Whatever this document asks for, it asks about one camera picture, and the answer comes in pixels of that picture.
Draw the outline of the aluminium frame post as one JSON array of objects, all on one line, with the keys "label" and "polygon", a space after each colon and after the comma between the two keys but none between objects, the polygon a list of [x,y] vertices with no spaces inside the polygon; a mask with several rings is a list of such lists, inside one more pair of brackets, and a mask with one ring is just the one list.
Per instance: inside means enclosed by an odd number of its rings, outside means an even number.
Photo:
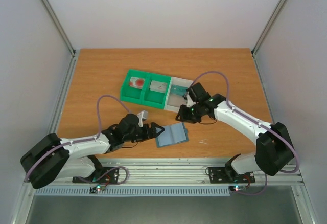
[{"label": "aluminium frame post", "polygon": [[258,53],[261,45],[263,44],[265,38],[268,36],[270,30],[272,29],[273,25],[275,24],[276,20],[278,19],[279,15],[281,14],[282,9],[286,5],[288,0],[278,0],[276,6],[274,7],[267,23],[265,24],[258,40],[256,41],[253,49],[251,50],[252,57],[255,58],[256,54]]},{"label": "aluminium frame post", "polygon": [[54,26],[56,27],[59,35],[61,36],[62,40],[64,41],[68,51],[70,52],[71,56],[74,57],[76,50],[74,49],[71,41],[69,40],[62,24],[60,23],[51,3],[49,0],[40,0],[41,3],[43,4],[46,12],[48,13],[50,19],[52,20]]}]

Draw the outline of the teal leather card holder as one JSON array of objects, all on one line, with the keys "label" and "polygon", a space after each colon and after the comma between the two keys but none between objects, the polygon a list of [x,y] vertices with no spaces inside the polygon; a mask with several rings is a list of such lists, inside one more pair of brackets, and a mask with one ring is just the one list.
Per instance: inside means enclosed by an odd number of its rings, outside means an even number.
[{"label": "teal leather card holder", "polygon": [[183,122],[166,125],[164,129],[164,132],[155,139],[157,148],[177,145],[190,140],[188,130]]}]

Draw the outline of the card with red circles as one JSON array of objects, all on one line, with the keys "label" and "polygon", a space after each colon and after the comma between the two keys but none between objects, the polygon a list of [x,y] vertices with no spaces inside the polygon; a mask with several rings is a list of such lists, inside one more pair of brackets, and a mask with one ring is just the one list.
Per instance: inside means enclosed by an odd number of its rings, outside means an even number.
[{"label": "card with red circles", "polygon": [[129,86],[132,88],[142,89],[145,84],[145,78],[130,77]]}]

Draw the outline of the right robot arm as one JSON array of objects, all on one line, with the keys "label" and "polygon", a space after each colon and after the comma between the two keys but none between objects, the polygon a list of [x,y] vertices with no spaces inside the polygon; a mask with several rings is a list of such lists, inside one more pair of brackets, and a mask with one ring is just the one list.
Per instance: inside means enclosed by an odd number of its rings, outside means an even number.
[{"label": "right robot arm", "polygon": [[238,109],[221,94],[211,96],[200,83],[186,90],[186,104],[181,105],[176,120],[187,123],[201,123],[202,117],[223,122],[254,145],[255,152],[237,154],[224,166],[225,177],[230,182],[239,180],[244,174],[262,171],[274,176],[295,158],[295,150],[284,124],[271,124]]}]

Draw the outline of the green bin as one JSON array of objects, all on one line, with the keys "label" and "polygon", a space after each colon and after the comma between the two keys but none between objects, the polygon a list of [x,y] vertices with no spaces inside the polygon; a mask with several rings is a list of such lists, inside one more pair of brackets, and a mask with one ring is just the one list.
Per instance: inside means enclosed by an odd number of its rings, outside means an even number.
[{"label": "green bin", "polygon": [[129,69],[120,88],[120,100],[142,104],[149,72]]},{"label": "green bin", "polygon": [[[145,83],[141,91],[141,105],[164,109],[171,76],[145,72]],[[152,82],[163,84],[161,91],[151,88]]]}]

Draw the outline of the teal VIP card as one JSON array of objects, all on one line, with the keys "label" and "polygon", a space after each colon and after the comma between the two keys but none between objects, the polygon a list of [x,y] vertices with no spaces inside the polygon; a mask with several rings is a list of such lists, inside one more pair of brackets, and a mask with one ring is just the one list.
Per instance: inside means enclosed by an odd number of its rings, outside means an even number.
[{"label": "teal VIP card", "polygon": [[184,97],[187,93],[187,87],[180,85],[171,85],[170,94]]}]

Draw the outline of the status board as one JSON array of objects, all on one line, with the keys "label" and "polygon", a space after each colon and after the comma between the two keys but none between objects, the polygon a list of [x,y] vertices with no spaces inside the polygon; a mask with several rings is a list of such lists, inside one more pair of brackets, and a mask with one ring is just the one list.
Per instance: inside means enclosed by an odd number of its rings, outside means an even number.
[{"label": "status board", "polygon": [[102,185],[100,185],[100,186],[94,186],[94,187],[90,187],[89,188],[89,193],[90,194],[98,194],[98,193],[104,191],[105,189],[106,189],[106,187],[105,186],[102,186]]},{"label": "status board", "polygon": [[230,186],[229,189],[232,192],[240,192],[246,190],[247,186],[234,185],[234,186]]}]

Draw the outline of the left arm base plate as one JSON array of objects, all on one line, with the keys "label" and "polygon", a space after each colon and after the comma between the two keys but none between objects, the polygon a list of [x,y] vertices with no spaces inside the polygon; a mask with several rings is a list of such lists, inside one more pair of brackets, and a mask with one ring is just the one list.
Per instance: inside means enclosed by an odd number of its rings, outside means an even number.
[{"label": "left arm base plate", "polygon": [[101,170],[95,170],[90,176],[86,178],[73,177],[73,183],[96,183],[105,184],[112,183],[116,184],[118,182],[119,169],[114,167],[104,167]]}]

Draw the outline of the left aluminium frame post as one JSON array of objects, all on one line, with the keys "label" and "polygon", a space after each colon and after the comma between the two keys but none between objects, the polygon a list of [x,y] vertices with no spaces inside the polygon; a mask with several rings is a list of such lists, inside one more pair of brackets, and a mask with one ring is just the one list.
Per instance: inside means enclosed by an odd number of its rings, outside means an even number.
[{"label": "left aluminium frame post", "polygon": [[69,40],[62,24],[60,23],[51,3],[49,0],[40,0],[41,3],[43,4],[46,12],[48,13],[50,19],[52,20],[54,26],[56,27],[59,35],[61,36],[62,40],[64,41],[68,51],[70,52],[71,56],[74,57],[76,50],[74,49],[71,41]]}]

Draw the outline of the left status board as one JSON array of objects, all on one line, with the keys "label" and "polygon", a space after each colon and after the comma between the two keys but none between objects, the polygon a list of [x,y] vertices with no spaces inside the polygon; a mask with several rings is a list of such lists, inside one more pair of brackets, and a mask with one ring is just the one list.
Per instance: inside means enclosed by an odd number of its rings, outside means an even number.
[{"label": "left status board", "polygon": [[105,186],[102,186],[102,185],[100,185],[100,186],[94,186],[94,187],[90,187],[89,188],[89,193],[90,194],[98,194],[98,193],[104,191],[105,189],[106,189],[106,187]]}]

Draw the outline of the green bin middle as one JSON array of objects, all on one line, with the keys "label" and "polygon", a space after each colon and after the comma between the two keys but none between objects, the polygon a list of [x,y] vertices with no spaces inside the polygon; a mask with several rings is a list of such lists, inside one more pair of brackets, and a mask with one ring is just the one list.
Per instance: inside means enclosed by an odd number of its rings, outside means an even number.
[{"label": "green bin middle", "polygon": [[[141,91],[141,105],[164,109],[171,76],[145,72],[145,83]],[[152,82],[163,84],[161,91],[151,88]]]}]

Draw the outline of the white translucent bin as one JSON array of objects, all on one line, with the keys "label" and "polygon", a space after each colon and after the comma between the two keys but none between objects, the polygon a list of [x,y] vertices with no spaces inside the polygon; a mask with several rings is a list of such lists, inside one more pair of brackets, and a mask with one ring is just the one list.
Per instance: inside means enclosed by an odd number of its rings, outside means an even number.
[{"label": "white translucent bin", "polygon": [[184,97],[170,94],[171,85],[174,84],[174,85],[185,86],[188,89],[192,84],[192,82],[193,82],[192,80],[187,80],[178,77],[171,77],[171,81],[168,87],[168,92],[166,95],[164,110],[178,113],[180,106],[186,104],[186,100],[184,99]]}]

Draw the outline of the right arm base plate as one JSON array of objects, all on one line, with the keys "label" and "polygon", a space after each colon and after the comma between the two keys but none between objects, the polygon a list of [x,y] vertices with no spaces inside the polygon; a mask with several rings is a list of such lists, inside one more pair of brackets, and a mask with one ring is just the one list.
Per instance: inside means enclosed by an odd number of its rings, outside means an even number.
[{"label": "right arm base plate", "polygon": [[207,167],[205,174],[211,184],[252,184],[255,183],[253,172],[237,174],[231,167]]}]

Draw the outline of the right status board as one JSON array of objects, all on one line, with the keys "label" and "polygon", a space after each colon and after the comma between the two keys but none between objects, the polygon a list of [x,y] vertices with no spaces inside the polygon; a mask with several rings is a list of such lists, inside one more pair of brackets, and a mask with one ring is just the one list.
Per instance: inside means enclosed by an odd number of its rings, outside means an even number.
[{"label": "right status board", "polygon": [[246,190],[247,186],[234,185],[234,186],[230,186],[229,189],[232,192],[240,192]]}]

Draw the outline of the right aluminium frame post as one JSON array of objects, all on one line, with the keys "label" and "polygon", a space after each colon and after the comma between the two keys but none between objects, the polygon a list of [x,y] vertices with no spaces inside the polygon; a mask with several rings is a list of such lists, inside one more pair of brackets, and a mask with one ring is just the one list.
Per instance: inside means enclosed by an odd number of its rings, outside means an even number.
[{"label": "right aluminium frame post", "polygon": [[276,20],[278,19],[279,15],[281,14],[282,9],[286,5],[288,0],[278,0],[276,6],[274,7],[267,23],[265,24],[258,40],[256,41],[253,49],[251,50],[252,57],[255,58],[256,54],[258,53],[261,45],[263,44],[265,38],[268,36],[270,30],[272,29],[273,25],[275,24]]}]

